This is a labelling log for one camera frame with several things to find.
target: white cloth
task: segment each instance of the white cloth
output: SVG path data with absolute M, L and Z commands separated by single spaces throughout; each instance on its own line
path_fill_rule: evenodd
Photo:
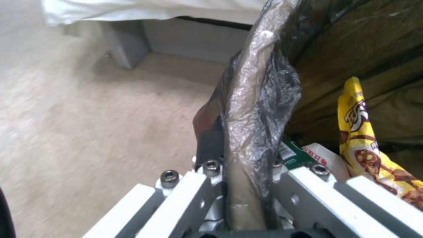
M 253 24 L 266 0 L 42 0 L 50 26 L 81 20 L 122 21 L 191 16 Z

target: screw hole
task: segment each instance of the screw hole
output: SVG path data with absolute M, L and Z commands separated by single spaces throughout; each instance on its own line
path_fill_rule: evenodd
M 175 175 L 174 175 L 174 173 L 173 173 L 172 171 L 167 171 L 167 172 L 165 173 L 165 177 L 166 177 L 166 178 L 170 178 L 170 177 L 173 177 L 173 176 L 175 176 Z
M 321 166 L 321 165 L 315 166 L 314 169 L 319 171 L 319 172 L 326 172 L 326 168 Z

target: black object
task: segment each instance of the black object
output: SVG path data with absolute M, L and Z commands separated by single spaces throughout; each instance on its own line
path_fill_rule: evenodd
M 15 228 L 13 227 L 12 216 L 6 198 L 0 188 L 0 237 L 15 238 Z
M 197 160 L 195 170 L 209 160 L 221 160 L 223 157 L 223 128 L 221 117 L 218 117 L 210 130 L 200 134 L 197 141 Z

